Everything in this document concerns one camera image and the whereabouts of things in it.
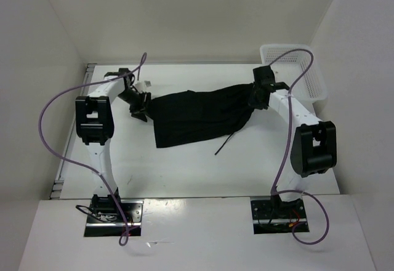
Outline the black shorts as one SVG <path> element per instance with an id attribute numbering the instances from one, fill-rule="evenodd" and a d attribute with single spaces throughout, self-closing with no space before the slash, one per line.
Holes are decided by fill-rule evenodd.
<path id="1" fill-rule="evenodd" d="M 226 135 L 242 129 L 254 111 L 253 84 L 236 84 L 210 92 L 184 91 L 154 98 L 148 109 L 157 148 L 169 148 Z"/>

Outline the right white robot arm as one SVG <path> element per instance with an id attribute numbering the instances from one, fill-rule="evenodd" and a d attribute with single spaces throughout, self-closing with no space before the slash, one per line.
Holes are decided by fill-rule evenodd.
<path id="1" fill-rule="evenodd" d="M 306 178 L 324 174 L 336 165 L 336 126 L 309 112 L 292 95 L 292 87 L 275 80 L 271 66 L 253 69 L 253 75 L 249 106 L 258 110 L 271 108 L 287 122 L 284 156 L 270 192 L 271 213 L 284 217 L 306 191 Z"/>

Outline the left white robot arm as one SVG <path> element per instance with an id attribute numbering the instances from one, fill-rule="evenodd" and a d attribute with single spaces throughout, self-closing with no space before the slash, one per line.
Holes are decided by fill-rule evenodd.
<path id="1" fill-rule="evenodd" d="M 104 83 L 85 96 L 76 98 L 76 133 L 87 147 L 90 167 L 99 183 L 92 197 L 90 210 L 97 218 L 114 222 L 122 218 L 123 206 L 113 176 L 110 143 L 115 134 L 111 104 L 120 99 L 129 105 L 131 117 L 148 121 L 147 106 L 151 94 L 144 91 L 128 68 L 108 72 Z"/>

